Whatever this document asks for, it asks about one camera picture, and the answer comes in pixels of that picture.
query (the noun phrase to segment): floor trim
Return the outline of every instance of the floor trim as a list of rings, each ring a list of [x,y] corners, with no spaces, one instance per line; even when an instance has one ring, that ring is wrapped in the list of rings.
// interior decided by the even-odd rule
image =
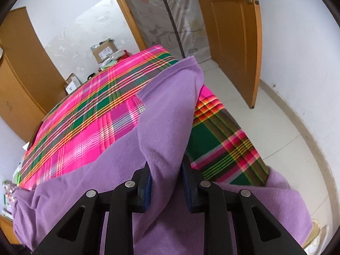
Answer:
[[[288,104],[273,90],[271,89],[263,80],[260,79],[259,87],[277,104],[277,106],[286,114],[289,120],[293,123],[296,129],[300,132],[301,136],[305,140],[307,146],[309,147],[312,155],[314,156],[322,177],[325,181],[327,191],[329,194],[330,205],[332,209],[333,217],[333,233],[339,227],[340,224],[340,206],[338,191],[335,186],[335,180],[333,178],[332,172],[329,169],[329,165],[325,160],[320,148],[315,142],[314,138],[301,121],[301,119],[295,114],[295,112],[288,106]]]

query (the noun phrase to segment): cardboard box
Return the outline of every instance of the cardboard box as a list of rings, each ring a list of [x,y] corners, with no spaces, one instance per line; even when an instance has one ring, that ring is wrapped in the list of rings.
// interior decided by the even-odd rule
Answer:
[[[80,82],[80,80],[77,78],[77,76],[74,73],[71,73],[66,79],[67,84],[70,84],[72,81],[74,82],[76,87],[79,87],[82,85],[82,83]]]
[[[113,40],[108,39],[102,42],[99,47],[92,50],[93,55],[95,56],[98,63],[102,63],[105,59],[107,59],[112,53],[116,52],[117,48],[113,43]]]

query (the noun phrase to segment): purple blanket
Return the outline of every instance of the purple blanket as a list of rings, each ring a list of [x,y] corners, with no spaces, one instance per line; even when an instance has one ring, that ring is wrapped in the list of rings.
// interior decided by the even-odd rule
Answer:
[[[176,183],[202,85],[203,73],[193,57],[167,68],[138,93],[146,107],[138,126],[96,161],[35,190],[18,189],[13,227],[19,241],[35,249],[84,192],[113,190],[148,161],[152,199],[145,214],[133,215],[135,254],[202,254],[204,216],[188,212],[182,185]],[[275,171],[270,171],[268,187],[219,185],[235,192],[250,189],[300,244],[307,239],[312,229],[308,210]]]

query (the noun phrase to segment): packaging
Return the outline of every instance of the packaging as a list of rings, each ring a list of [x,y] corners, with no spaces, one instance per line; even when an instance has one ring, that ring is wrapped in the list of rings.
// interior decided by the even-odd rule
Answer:
[[[2,182],[2,185],[5,189],[5,194],[3,195],[3,202],[5,205],[5,208],[2,210],[2,215],[4,215],[7,218],[10,218],[8,215],[11,215],[12,208],[11,203],[15,201],[15,198],[13,197],[13,192],[17,189],[17,185],[12,183],[9,180],[4,180]]]
[[[112,61],[111,57],[105,59],[102,63],[99,64],[99,68],[104,67],[105,65],[107,65],[108,63],[110,63]]]
[[[7,210],[3,209],[1,211],[1,214],[5,217],[8,218],[10,221],[13,221],[13,216],[10,212],[8,212]]]
[[[14,174],[13,174],[13,177],[12,177],[12,182],[16,185],[19,185],[19,183],[20,183],[20,172],[21,172],[21,169],[23,167],[23,161],[24,161],[24,158],[22,158],[21,162],[19,163],[19,166],[14,171]]]
[[[79,86],[81,86],[81,82],[77,78],[74,73],[71,73],[68,78],[66,79],[68,86],[65,87],[66,92],[71,94],[74,90],[76,90]]]
[[[109,63],[106,63],[105,65],[100,66],[99,72],[105,71],[116,64],[117,64],[116,60],[111,60]]]
[[[113,40],[108,39],[102,43],[100,43],[99,47],[94,48],[92,50],[93,55],[95,56],[98,63],[102,63],[105,59],[110,57],[110,55],[117,51],[116,46],[113,43]]]
[[[118,50],[117,52],[113,53],[112,55],[110,55],[111,60],[118,60],[120,59],[123,55],[125,54],[125,52],[123,50]]]

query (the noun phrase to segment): white floor tile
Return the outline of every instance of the white floor tile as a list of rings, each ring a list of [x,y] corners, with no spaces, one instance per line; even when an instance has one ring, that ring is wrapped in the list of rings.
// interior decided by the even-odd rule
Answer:
[[[321,206],[317,209],[317,211],[312,215],[312,219],[317,219],[320,222],[320,228],[324,227],[325,225],[329,226],[329,235],[326,240],[326,244],[324,247],[332,239],[334,232],[333,232],[333,218],[332,218],[332,209],[330,206],[329,197],[327,197]]]
[[[200,66],[201,66],[202,71],[204,71],[204,72],[218,68],[218,64],[215,61],[213,61],[212,59],[201,63]]]
[[[204,84],[222,103],[241,96],[220,68],[204,72]]]
[[[300,134],[283,111],[262,90],[257,94],[254,109],[249,109],[242,97],[224,103],[224,106],[247,134],[262,159]]]
[[[311,215],[328,196],[319,166],[301,135],[264,162],[281,173],[290,187],[301,194]]]

